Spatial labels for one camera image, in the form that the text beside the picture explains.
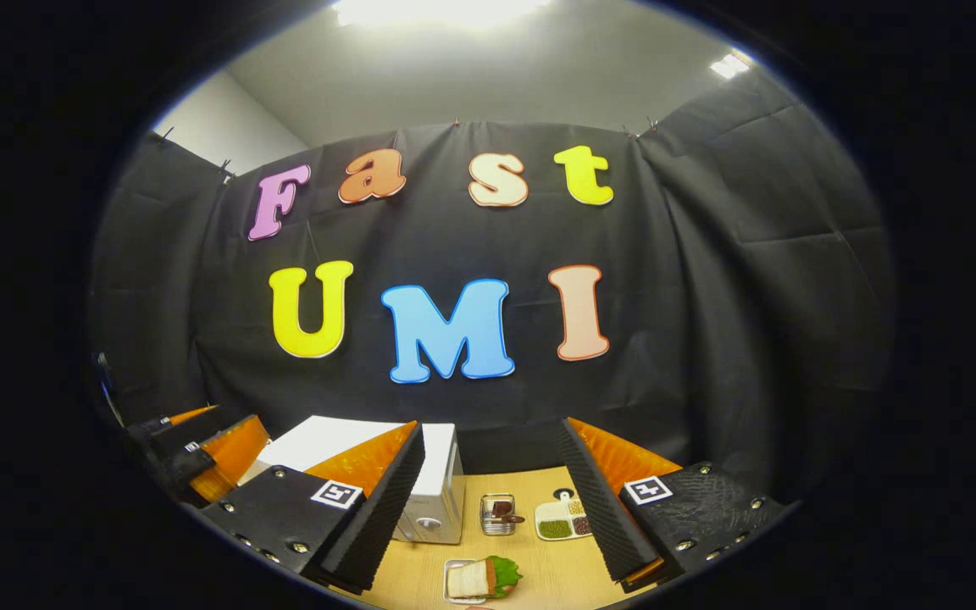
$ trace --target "blue letter m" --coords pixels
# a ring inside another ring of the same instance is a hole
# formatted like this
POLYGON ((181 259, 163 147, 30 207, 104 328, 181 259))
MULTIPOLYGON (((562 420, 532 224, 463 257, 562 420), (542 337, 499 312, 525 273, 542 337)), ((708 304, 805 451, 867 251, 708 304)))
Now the blue letter m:
POLYGON ((504 377, 514 371, 514 360, 503 347, 503 298, 507 282, 476 280, 462 289, 450 321, 421 286, 394 286, 383 293, 383 304, 394 313, 394 341, 398 366, 391 370, 396 383, 421 383, 430 377, 419 361, 422 347, 435 370, 450 379, 462 345, 469 356, 462 374, 471 379, 504 377))

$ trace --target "white box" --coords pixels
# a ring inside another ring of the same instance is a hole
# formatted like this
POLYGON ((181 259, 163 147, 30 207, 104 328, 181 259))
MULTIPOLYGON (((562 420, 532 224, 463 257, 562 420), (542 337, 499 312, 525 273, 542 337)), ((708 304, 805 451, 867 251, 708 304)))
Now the white box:
MULTIPOLYGON (((270 466, 307 470, 321 461, 402 424, 311 416, 272 441, 240 479, 248 482, 270 466)), ((462 540, 465 476, 454 424, 422 424, 424 466, 394 529, 399 541, 457 544, 462 540)))

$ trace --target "microwave knob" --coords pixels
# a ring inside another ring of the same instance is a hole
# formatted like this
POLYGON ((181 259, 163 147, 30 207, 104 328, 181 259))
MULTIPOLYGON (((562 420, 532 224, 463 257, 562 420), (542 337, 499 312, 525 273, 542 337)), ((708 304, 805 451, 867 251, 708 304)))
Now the microwave knob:
POLYGON ((439 522, 436 521, 434 518, 427 518, 427 517, 418 518, 417 525, 421 526, 421 528, 428 530, 429 532, 433 532, 433 530, 438 530, 442 526, 442 524, 439 524, 439 522))

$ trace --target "white tray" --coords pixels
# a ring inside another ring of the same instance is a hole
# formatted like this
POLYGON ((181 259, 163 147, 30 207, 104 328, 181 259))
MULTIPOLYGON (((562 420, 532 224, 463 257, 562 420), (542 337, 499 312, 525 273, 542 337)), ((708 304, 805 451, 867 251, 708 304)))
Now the white tray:
POLYGON ((473 606, 475 603, 484 603, 487 597, 448 597, 446 595, 446 572, 450 572, 450 568, 461 568, 462 565, 466 563, 475 563, 479 559, 448 559, 442 564, 442 598, 446 599, 447 602, 457 603, 462 606, 473 606))
MULTIPOLYGON (((538 506, 534 510, 534 529, 537 530, 537 537, 543 541, 572 541, 574 538, 585 538, 589 534, 576 534, 574 533, 574 521, 579 517, 585 517, 585 513, 572 514, 568 510, 567 505, 571 502, 578 501, 579 498, 572 498, 570 494, 566 491, 559 494, 559 499, 556 502, 546 502, 538 506), (570 536, 564 536, 562 538, 546 538, 541 535, 541 522, 542 521, 566 521, 570 528, 570 536)), ((589 517, 585 517, 586 522, 589 522, 589 517)))

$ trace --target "ceiling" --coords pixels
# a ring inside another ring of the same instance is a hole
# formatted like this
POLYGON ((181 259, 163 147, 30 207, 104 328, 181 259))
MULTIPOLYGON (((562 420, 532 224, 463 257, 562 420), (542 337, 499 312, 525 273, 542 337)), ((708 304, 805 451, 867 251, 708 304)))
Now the ceiling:
POLYGON ((719 84, 729 44, 619 0, 552 0, 491 27, 338 25, 323 8, 228 66, 310 147, 458 120, 641 132, 719 84))

